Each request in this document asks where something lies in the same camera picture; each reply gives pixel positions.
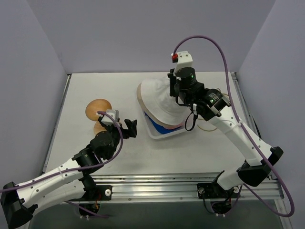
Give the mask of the white bucket hat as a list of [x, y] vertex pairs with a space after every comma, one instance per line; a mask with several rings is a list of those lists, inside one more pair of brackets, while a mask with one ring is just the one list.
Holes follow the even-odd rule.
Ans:
[[159, 125], [184, 123], [189, 111], [170, 96], [170, 80], [167, 77], [144, 79], [138, 85], [137, 100], [141, 109]]

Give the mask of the pink baseball cap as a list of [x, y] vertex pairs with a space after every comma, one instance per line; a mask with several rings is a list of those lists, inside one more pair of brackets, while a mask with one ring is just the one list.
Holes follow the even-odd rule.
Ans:
[[180, 128], [181, 126], [183, 126], [183, 123], [180, 123], [178, 125], [161, 124], [159, 126], [167, 130], [172, 130], [172, 129]]

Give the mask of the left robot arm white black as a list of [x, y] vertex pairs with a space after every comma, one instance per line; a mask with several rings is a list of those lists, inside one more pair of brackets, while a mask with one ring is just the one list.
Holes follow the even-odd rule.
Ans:
[[137, 136], [137, 120], [107, 125], [90, 143], [72, 158], [30, 181], [3, 186], [0, 203], [10, 229], [17, 229], [37, 213], [65, 201], [84, 198], [91, 200], [97, 192], [91, 174], [113, 161], [122, 149], [124, 139]]

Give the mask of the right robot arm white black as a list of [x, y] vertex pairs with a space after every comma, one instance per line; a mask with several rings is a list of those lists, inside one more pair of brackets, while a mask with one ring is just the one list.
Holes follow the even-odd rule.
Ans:
[[241, 184], [258, 186], [271, 172], [283, 155], [280, 147], [271, 147], [258, 137], [241, 118], [236, 118], [230, 99], [217, 89], [208, 89], [196, 80], [195, 70], [185, 67], [171, 69], [170, 96], [179, 106], [188, 107], [194, 120], [201, 116], [219, 129], [242, 153], [245, 162], [233, 171], [221, 172], [212, 184], [217, 197], [224, 196], [231, 188]]

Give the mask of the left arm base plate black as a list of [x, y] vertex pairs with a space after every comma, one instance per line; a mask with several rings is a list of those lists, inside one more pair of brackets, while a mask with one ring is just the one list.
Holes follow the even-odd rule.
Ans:
[[79, 198], [79, 201], [109, 201], [112, 198], [111, 185], [97, 185], [87, 191]]

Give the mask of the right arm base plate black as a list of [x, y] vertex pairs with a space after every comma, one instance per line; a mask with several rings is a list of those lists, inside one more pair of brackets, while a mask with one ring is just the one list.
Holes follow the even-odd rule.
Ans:
[[199, 199], [227, 199], [237, 198], [239, 189], [222, 189], [217, 183], [198, 183], [197, 195]]

